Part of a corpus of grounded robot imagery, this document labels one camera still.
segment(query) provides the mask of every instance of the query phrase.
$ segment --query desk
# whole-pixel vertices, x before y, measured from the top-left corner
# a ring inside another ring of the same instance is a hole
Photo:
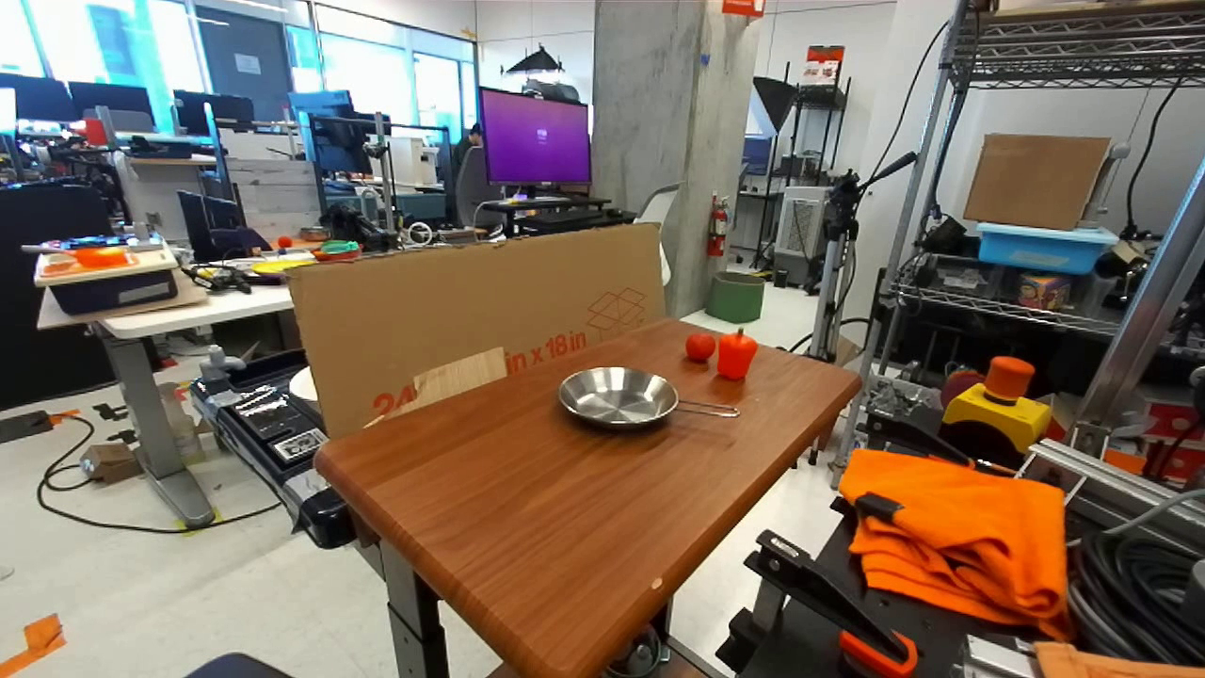
[[[850,373],[770,345],[747,386],[713,381],[683,363],[690,330],[649,324],[317,460],[380,541],[398,674],[449,669],[437,599],[515,674],[600,674],[860,393]],[[683,401],[733,403],[737,420],[582,427],[554,393],[583,367],[668,373]]]
[[[201,305],[154,310],[154,314],[102,314],[102,315],[66,315],[53,294],[43,294],[39,327],[90,324],[113,363],[122,396],[140,427],[140,462],[151,489],[190,524],[204,529],[215,520],[213,502],[185,466],[181,443],[166,421],[164,396],[142,340],[230,324],[244,315],[272,315],[295,310],[285,288],[254,288],[254,294],[219,294]]]

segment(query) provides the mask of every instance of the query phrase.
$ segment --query plastic bin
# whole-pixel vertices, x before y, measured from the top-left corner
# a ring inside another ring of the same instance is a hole
[[[1080,230],[1030,230],[1030,225],[978,225],[978,259],[997,266],[1030,266],[1056,274],[1092,274],[1098,259],[1120,236],[1103,225]]]

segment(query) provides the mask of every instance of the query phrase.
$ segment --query metal bowl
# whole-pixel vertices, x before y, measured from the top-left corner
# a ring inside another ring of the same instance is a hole
[[[668,376],[621,367],[570,373],[558,401],[573,420],[609,428],[657,427],[678,412],[678,393]]]

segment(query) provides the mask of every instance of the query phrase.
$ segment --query purple monitor screen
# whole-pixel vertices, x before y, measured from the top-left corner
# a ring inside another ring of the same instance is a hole
[[[484,91],[494,186],[593,186],[587,107]]]

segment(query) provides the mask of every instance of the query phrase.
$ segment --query fire extinguisher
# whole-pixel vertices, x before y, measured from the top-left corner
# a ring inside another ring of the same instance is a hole
[[[727,202],[721,195],[713,195],[713,212],[708,212],[708,256],[721,259],[727,245]]]

